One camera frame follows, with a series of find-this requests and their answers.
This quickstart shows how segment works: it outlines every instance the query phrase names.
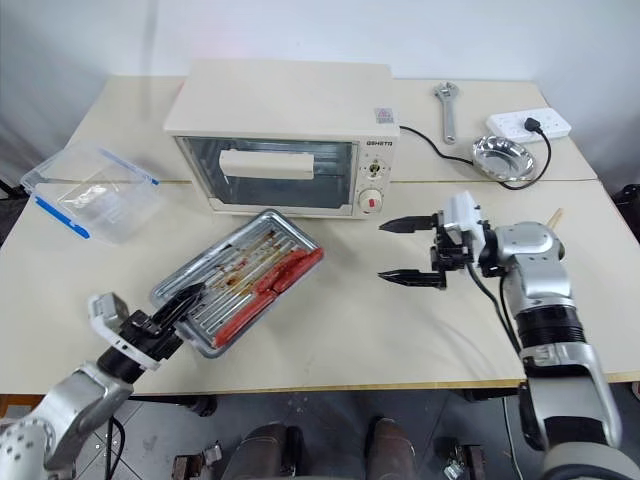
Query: power cord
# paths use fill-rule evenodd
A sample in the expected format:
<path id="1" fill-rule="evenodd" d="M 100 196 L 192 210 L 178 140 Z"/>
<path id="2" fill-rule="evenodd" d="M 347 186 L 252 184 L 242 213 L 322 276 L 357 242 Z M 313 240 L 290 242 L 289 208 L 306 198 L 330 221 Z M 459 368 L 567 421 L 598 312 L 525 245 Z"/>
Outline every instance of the power cord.
<path id="1" fill-rule="evenodd" d="M 120 445 L 118 447 L 118 453 L 116 454 L 116 459 L 113 465 L 111 465 L 111 445 L 113 444 L 113 427 L 118 429 L 120 433 Z M 120 462 L 120 458 L 122 457 L 122 452 L 124 450 L 124 442 L 125 442 L 125 434 L 124 427 L 118 421 L 117 418 L 111 417 L 109 422 L 107 423 L 107 452 L 106 459 L 104 464 L 104 479 L 111 480 L 116 473 L 116 468 L 118 467 L 118 463 Z"/>
<path id="2" fill-rule="evenodd" d="M 411 132 L 411 133 L 419 136 L 421 139 L 423 139 L 425 142 L 427 142 L 429 145 L 431 145 L 431 148 L 433 148 L 433 150 L 438 154 L 438 156 L 440 158 L 445 158 L 447 160 L 455 160 L 456 162 L 462 162 L 462 163 L 466 163 L 468 165 L 473 165 L 473 162 L 471 160 L 467 160 L 466 158 L 455 157 L 453 155 L 445 155 L 440 150 L 438 150 L 438 147 L 436 147 L 436 144 L 433 143 L 429 137 L 427 137 L 423 133 L 420 133 L 418 130 L 415 130 L 415 129 L 411 128 L 411 127 L 406 127 L 404 125 L 400 125 L 400 129 L 401 130 L 406 130 L 408 132 Z"/>
<path id="3" fill-rule="evenodd" d="M 509 452 L 511 453 L 511 465 L 518 476 L 518 480 L 523 480 L 520 465 L 516 458 L 516 449 L 513 446 L 513 436 L 511 435 L 511 425 L 509 424 L 509 414 L 507 413 L 507 397 L 502 397 L 502 413 L 504 414 L 504 425 L 507 428 L 507 438 L 509 439 Z"/>
<path id="4" fill-rule="evenodd" d="M 496 311 L 496 315 L 498 315 L 498 318 L 500 319 L 500 323 L 502 324 L 502 327 L 507 334 L 507 338 L 511 342 L 511 346 L 516 351 L 516 353 L 520 353 L 520 344 L 518 343 L 518 339 L 515 335 L 515 332 L 513 331 L 511 322 L 507 323 L 507 320 L 505 320 L 505 318 L 502 316 L 498 300 L 496 300 L 496 297 L 493 295 L 493 293 L 491 293 L 489 289 L 484 285 L 484 283 L 482 283 L 480 278 L 478 278 L 478 274 L 473 269 L 473 265 L 471 263 L 467 263 L 467 271 L 469 272 L 473 283 L 475 283 L 480 291 L 484 293 L 489 298 L 489 300 L 491 300 L 491 303 L 493 303 L 493 308 Z"/>
<path id="5" fill-rule="evenodd" d="M 544 140 L 544 143 L 547 144 L 547 161 L 544 163 L 544 167 L 542 167 L 542 170 L 540 171 L 540 174 L 536 178 L 534 178 L 533 180 L 530 180 L 527 183 L 525 183 L 524 185 L 518 185 L 518 186 L 514 187 L 514 186 L 511 186 L 511 185 L 507 185 L 504 182 L 498 182 L 498 183 L 500 183 L 500 185 L 502 185 L 507 190 L 524 190 L 525 188 L 529 188 L 529 187 L 533 186 L 538 180 L 540 180 L 542 178 L 544 173 L 547 171 L 547 168 L 549 168 L 549 164 L 551 163 L 551 143 L 549 143 L 549 139 L 547 138 L 547 136 L 542 131 L 542 128 L 540 128 L 540 122 L 537 121 L 535 118 L 529 117 L 524 122 L 524 128 L 525 128 L 525 130 L 527 130 L 529 132 L 535 132 L 538 135 L 540 135 L 542 137 L 542 139 Z"/>
<path id="6" fill-rule="evenodd" d="M 500 305 L 502 306 L 502 314 L 504 315 L 504 320 L 507 325 L 507 329 L 509 330 L 509 334 L 511 338 L 518 338 L 516 336 L 516 332 L 513 329 L 513 324 L 511 323 L 511 319 L 509 318 L 509 311 L 507 310 L 507 302 L 504 300 L 504 280 L 505 275 L 500 277 L 500 286 L 498 287 L 500 290 Z"/>
<path id="7" fill-rule="evenodd" d="M 549 168 L 549 164 L 551 163 L 551 143 L 549 143 L 549 139 L 547 138 L 545 133 L 542 131 L 542 128 L 540 128 L 540 122 L 538 122 L 535 118 L 529 117 L 524 122 L 524 128 L 529 132 L 535 132 L 538 135 L 540 135 L 544 140 L 544 143 L 547 144 L 547 161 L 545 162 L 544 167 L 542 167 L 540 174 L 533 180 L 530 180 L 527 183 L 525 183 L 524 185 L 512 186 L 504 182 L 498 182 L 498 184 L 500 184 L 502 187 L 506 188 L 507 190 L 524 190 L 525 188 L 529 188 L 533 186 L 538 180 L 542 178 L 542 176 L 547 171 L 547 168 Z M 433 141 L 429 137 L 427 137 L 424 133 L 421 133 L 418 130 L 411 127 L 407 127 L 405 125 L 400 125 L 400 129 L 411 132 L 417 135 L 418 137 L 420 137 L 421 139 L 423 139 L 425 142 L 431 145 L 431 148 L 433 148 L 433 150 L 438 154 L 440 158 L 444 158 L 447 160 L 455 160 L 456 162 L 462 162 L 462 163 L 466 163 L 467 165 L 473 166 L 473 162 L 471 160 L 467 160 L 466 158 L 462 158 L 462 157 L 456 157 L 454 155 L 445 155 L 444 153 L 442 153 L 440 150 L 438 150 L 438 147 L 436 147 L 436 144 L 433 143 Z"/>

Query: wrench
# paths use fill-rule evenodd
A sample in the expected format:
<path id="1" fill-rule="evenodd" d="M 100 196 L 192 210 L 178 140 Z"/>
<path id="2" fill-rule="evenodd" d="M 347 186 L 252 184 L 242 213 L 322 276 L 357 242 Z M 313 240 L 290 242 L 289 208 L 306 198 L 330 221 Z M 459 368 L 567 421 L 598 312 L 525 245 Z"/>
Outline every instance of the wrench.
<path id="1" fill-rule="evenodd" d="M 436 87 L 436 97 L 442 102 L 442 123 L 444 143 L 456 143 L 456 126 L 453 121 L 453 99 L 458 95 L 458 87 L 451 83 L 441 83 Z"/>

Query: power strip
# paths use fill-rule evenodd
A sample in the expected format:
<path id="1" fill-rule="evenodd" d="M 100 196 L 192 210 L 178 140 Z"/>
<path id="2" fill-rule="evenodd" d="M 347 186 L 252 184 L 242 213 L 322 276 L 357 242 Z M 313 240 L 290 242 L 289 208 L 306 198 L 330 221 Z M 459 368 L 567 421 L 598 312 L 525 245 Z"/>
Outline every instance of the power strip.
<path id="1" fill-rule="evenodd" d="M 571 125 L 553 108 L 497 113 L 487 119 L 487 127 L 494 135 L 507 137 L 514 142 L 539 142 L 542 140 L 540 135 L 524 129 L 524 122 L 529 117 L 535 118 L 540 122 L 540 128 L 547 138 L 566 137 L 571 131 Z"/>

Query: white table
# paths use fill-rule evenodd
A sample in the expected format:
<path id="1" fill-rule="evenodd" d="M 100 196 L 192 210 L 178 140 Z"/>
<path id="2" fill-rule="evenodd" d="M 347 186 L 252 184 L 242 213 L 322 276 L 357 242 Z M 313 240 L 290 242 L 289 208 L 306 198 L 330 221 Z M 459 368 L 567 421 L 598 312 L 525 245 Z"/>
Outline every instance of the white table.
<path id="1" fill-rule="evenodd" d="M 151 312 L 149 292 L 185 261 L 247 221 L 202 210 L 189 185 L 162 185 L 170 206 L 118 248 L 83 240 L 35 204 L 0 250 L 2 389 L 45 392 L 106 343 L 92 332 L 86 300 L 116 291 L 133 310 Z M 296 223 L 326 251 L 296 286 L 223 357 L 183 346 L 139 393 L 315 388 L 513 386 L 522 378 L 488 302 L 470 279 L 449 289 L 407 288 L 377 278 L 392 268 L 426 268 L 429 232 L 394 235 L 379 223 L 431 213 L 469 189 L 493 225 L 546 222 L 567 249 L 586 335 L 610 380 L 640 379 L 640 249 L 598 181 L 544 182 L 514 194 L 491 183 L 393 184 L 379 220 Z M 494 289 L 496 281 L 487 283 Z"/>
<path id="2" fill-rule="evenodd" d="M 183 77 L 111 77 L 70 139 L 93 141 L 148 170 L 159 180 L 190 181 L 191 176 L 174 141 L 162 130 L 164 119 Z M 398 117 L 403 125 L 420 130 L 443 152 L 470 156 L 474 139 L 489 133 L 485 126 L 493 113 L 548 106 L 529 82 L 456 81 L 456 145 L 442 141 L 440 101 L 433 95 L 437 80 L 396 80 Z M 552 141 L 553 160 L 545 180 L 593 180 L 596 174 L 569 137 Z M 527 144 L 542 163 L 543 142 Z M 488 181 L 459 162 L 443 160 L 411 133 L 402 133 L 392 169 L 393 181 Z"/>

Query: silver robotic arm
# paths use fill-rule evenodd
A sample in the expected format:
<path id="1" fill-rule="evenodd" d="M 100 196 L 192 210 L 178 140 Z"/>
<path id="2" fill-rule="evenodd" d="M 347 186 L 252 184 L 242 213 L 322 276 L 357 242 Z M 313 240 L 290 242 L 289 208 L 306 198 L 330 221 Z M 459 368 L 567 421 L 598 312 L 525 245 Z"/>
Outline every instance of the silver robotic arm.
<path id="1" fill-rule="evenodd" d="M 404 217 L 380 227 L 395 233 L 435 229 L 434 273 L 379 274 L 408 286 L 446 288 L 446 272 L 481 269 L 503 277 L 515 319 L 514 347 L 527 380 L 519 387 L 520 418 L 530 446 L 546 452 L 544 479 L 640 479 L 617 448 L 622 427 L 594 348 L 585 339 L 562 266 L 564 247 L 545 225 L 523 222 L 492 229 L 468 192 L 430 217 Z"/>
<path id="2" fill-rule="evenodd" d="M 183 289 L 152 317 L 140 310 L 129 315 L 115 296 L 99 303 L 121 319 L 118 345 L 53 387 L 33 412 L 0 436 L 0 479 L 74 478 L 75 459 L 89 435 L 133 393 L 133 383 L 148 364 L 141 359 L 158 362 L 180 347 L 174 325 L 198 301 L 203 287 Z"/>

